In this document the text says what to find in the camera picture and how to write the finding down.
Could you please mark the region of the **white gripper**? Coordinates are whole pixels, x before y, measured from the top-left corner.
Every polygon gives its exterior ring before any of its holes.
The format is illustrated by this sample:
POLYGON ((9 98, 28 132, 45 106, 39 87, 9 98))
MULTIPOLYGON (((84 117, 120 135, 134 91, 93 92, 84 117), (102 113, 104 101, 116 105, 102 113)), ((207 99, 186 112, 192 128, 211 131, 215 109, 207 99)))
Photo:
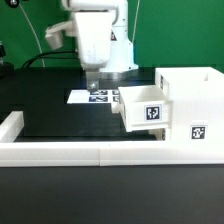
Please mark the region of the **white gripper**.
POLYGON ((115 0, 61 0, 63 7, 73 14, 77 32, 79 59, 86 72, 89 91, 99 89, 99 69, 110 57, 112 24, 116 20, 115 0))

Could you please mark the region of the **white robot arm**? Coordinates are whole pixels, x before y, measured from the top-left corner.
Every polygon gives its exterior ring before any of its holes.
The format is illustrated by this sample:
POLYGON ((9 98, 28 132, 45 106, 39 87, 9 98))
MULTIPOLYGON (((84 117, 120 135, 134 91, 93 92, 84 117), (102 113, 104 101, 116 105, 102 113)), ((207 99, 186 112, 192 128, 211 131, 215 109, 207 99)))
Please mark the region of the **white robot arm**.
POLYGON ((71 18, 48 27, 45 38, 53 50, 63 46, 63 33, 76 38, 89 91, 99 88, 100 79, 121 79, 138 69, 133 43, 128 38, 127 0, 61 0, 61 3, 71 18))

